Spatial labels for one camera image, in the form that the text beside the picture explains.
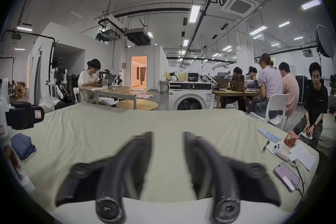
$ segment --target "woman in purple shirt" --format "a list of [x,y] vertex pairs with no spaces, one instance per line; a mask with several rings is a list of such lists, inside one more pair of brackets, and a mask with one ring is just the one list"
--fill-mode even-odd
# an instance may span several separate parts
[[[262,68],[258,77],[260,97],[254,97],[251,104],[245,100],[248,108],[246,113],[254,112],[258,116],[265,117],[268,100],[274,94],[282,94],[283,84],[279,71],[273,68],[273,62],[267,53],[260,57],[259,65]],[[277,114],[278,111],[269,111],[269,118],[275,118]]]

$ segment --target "brown backpack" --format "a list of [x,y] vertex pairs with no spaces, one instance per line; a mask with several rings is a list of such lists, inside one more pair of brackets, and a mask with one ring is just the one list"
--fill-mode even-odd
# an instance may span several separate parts
[[232,91],[243,92],[244,91],[244,76],[239,74],[233,74],[230,81],[230,87]]

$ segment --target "plastic cup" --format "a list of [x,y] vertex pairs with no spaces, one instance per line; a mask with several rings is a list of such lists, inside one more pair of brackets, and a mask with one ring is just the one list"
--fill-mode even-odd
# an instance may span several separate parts
[[103,79],[102,82],[103,82],[103,89],[107,90],[107,87],[108,87],[108,84],[109,84],[109,80],[108,79]]

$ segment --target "round wooden table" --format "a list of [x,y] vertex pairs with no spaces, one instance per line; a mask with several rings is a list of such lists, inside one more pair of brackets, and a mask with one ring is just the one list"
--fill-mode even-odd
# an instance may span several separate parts
[[[131,100],[122,100],[116,103],[116,107],[120,109],[133,109],[133,101]],[[144,99],[137,99],[136,100],[136,108],[140,110],[153,110],[158,107],[156,102],[144,100]]]

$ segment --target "smartphone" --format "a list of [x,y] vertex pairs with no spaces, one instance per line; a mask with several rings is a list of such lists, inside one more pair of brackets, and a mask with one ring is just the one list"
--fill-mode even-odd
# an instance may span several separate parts
[[280,163],[275,167],[273,173],[280,179],[289,192],[292,192],[300,183],[300,178],[284,163]]

